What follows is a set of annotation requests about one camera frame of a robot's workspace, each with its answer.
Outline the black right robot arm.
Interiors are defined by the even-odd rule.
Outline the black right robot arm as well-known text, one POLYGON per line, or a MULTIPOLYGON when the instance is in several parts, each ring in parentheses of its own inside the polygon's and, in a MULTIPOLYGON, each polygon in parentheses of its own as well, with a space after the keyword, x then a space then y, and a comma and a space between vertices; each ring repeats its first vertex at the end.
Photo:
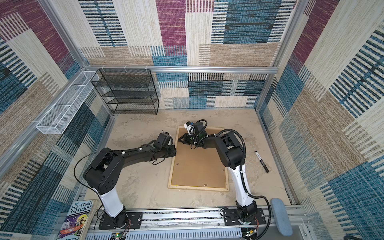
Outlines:
POLYGON ((187 122, 184 128, 187 133, 178 138, 178 142, 195 148, 216 149, 225 168, 229 170, 235 185, 236 212, 239 222, 249 224, 257 213, 256 199, 251 197, 245 163, 246 145, 243 137, 235 130, 223 129, 216 134, 208 134, 208 122, 204 119, 187 122))

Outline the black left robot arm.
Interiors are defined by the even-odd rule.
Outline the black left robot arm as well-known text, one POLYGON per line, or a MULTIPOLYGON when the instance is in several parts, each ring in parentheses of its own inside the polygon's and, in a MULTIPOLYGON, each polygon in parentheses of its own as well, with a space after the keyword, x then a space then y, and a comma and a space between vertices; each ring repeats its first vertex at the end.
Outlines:
POLYGON ((120 229, 126 225, 128 216, 119 199, 116 184, 123 168, 176 155, 173 138, 167 132, 159 134, 156 140, 138 148, 128 150, 102 149, 84 172, 83 179, 96 192, 104 206, 104 220, 120 229))

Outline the black marker pen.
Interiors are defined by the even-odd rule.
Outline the black marker pen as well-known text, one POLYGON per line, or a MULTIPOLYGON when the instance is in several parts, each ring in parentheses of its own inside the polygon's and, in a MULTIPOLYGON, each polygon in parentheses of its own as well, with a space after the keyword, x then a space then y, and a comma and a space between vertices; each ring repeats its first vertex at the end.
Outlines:
POLYGON ((267 165, 265 164, 264 160, 263 160, 262 157, 260 156, 259 152, 258 152, 258 151, 255 151, 255 154, 256 154, 257 158, 259 159, 261 165, 263 166, 265 172, 266 172, 266 173, 269 173, 270 171, 269 171, 267 165))

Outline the grey blue padded object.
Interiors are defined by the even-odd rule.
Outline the grey blue padded object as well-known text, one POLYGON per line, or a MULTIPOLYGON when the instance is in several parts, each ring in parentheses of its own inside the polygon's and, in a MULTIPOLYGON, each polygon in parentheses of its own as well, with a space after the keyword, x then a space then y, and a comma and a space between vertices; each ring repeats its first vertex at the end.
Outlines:
POLYGON ((285 204, 282 200, 273 198, 271 207, 279 233, 284 237, 290 237, 293 234, 293 228, 285 204))

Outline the colourful treehouse book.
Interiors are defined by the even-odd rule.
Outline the colourful treehouse book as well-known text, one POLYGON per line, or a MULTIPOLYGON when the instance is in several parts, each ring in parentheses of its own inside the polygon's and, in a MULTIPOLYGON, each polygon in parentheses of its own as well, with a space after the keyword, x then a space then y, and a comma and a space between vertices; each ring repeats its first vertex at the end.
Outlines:
POLYGON ((93 206, 93 200, 73 202, 56 240, 85 240, 93 206))

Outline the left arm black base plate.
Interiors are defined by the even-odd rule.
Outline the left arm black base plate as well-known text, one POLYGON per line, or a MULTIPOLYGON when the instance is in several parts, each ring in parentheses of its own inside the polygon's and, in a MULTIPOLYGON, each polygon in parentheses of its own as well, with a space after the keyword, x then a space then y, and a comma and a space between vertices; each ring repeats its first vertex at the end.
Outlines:
POLYGON ((128 230, 139 229, 142 224, 142 212, 123 212, 112 218, 104 213, 98 230, 128 230))

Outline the aluminium front rail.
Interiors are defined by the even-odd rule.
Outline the aluminium front rail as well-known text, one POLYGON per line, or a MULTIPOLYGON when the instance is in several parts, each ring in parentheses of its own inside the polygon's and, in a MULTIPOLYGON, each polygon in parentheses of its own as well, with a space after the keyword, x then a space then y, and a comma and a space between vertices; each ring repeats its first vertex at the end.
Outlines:
MULTIPOLYGON (((142 212, 142 224, 139 229, 130 229, 125 238, 124 230, 98 230, 101 219, 94 217, 86 240, 244 240, 243 235, 256 230, 257 237, 266 228, 265 225, 226 226, 218 208, 171 208, 171 209, 130 209, 127 212, 142 212)), ((261 206, 266 221, 268 209, 261 206)), ((316 240, 314 230, 301 206, 286 206, 293 228, 290 237, 282 236, 273 217, 270 226, 260 240, 316 240)))

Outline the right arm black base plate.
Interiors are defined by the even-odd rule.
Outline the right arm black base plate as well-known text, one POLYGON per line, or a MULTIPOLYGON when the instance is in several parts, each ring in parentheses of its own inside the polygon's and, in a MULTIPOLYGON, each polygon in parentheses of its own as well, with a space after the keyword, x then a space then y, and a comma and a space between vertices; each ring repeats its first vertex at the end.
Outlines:
POLYGON ((226 226, 265 225, 267 223, 265 214, 261 208, 258 208, 257 213, 246 222, 242 222, 239 219, 236 209, 222 208, 219 210, 219 213, 224 218, 226 226))

